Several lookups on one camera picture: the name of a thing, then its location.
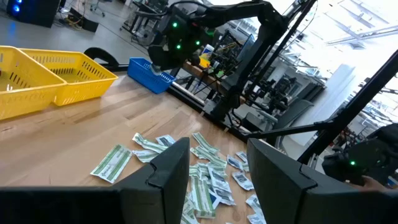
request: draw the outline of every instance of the yellow plastic basket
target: yellow plastic basket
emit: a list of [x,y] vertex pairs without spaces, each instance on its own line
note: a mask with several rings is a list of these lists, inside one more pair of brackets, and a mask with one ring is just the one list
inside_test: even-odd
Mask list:
[[102,96],[113,81],[118,79],[116,75],[80,52],[21,50],[67,82],[54,99],[58,106]]
[[64,85],[25,53],[0,46],[0,120],[48,107]]

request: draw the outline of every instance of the desk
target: desk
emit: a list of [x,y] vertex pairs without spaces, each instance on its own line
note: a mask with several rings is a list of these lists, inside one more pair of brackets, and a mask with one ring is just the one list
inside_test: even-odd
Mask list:
[[[246,151],[245,143],[224,133],[170,94],[155,95],[129,77],[119,77],[102,98],[51,106],[0,121],[0,185],[110,186],[90,172],[116,144],[141,150],[131,140],[135,133],[152,141],[164,134],[176,140],[189,136],[191,147],[195,147],[198,143],[192,133],[201,132],[211,145],[220,149],[223,159],[228,154]],[[207,162],[190,153],[190,164],[198,161]],[[117,181],[143,165],[133,156]],[[200,223],[249,223],[246,216],[254,211],[245,201],[254,191],[246,192],[235,182],[231,173],[236,171],[227,165],[236,206],[220,204],[214,220],[198,219]]]

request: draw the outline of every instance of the pile of paper tickets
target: pile of paper tickets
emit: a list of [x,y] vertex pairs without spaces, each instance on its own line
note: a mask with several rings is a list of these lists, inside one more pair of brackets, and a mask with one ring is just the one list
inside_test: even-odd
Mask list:
[[[227,156],[227,161],[225,161],[218,156],[220,150],[207,143],[200,133],[193,133],[192,135],[198,141],[199,146],[191,148],[190,151],[197,158],[207,159],[209,162],[198,162],[194,166],[189,167],[191,192],[185,197],[181,218],[181,223],[183,224],[197,224],[196,218],[215,218],[215,210],[220,202],[226,205],[235,205],[231,188],[226,180],[228,177],[225,172],[227,163],[240,170],[239,172],[232,173],[233,179],[239,186],[244,190],[254,190],[252,182],[245,175],[245,172],[249,172],[246,153],[236,153],[242,162],[230,155]],[[141,162],[150,162],[175,142],[171,136],[166,135],[158,137],[156,139],[158,141],[157,144],[144,139],[139,133],[136,133],[132,140],[141,145],[145,150],[130,151],[124,146],[117,145],[91,174],[113,183],[132,154],[136,155]],[[255,214],[248,216],[249,221],[256,224],[265,224],[266,222],[257,196],[252,195],[246,203],[255,211]]]

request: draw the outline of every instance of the blue basket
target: blue basket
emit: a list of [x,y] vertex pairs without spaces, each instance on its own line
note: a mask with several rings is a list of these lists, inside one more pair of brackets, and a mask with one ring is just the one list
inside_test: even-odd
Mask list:
[[166,91],[175,78],[165,72],[155,75],[150,69],[151,64],[144,58],[130,58],[127,74],[150,91],[159,94]]

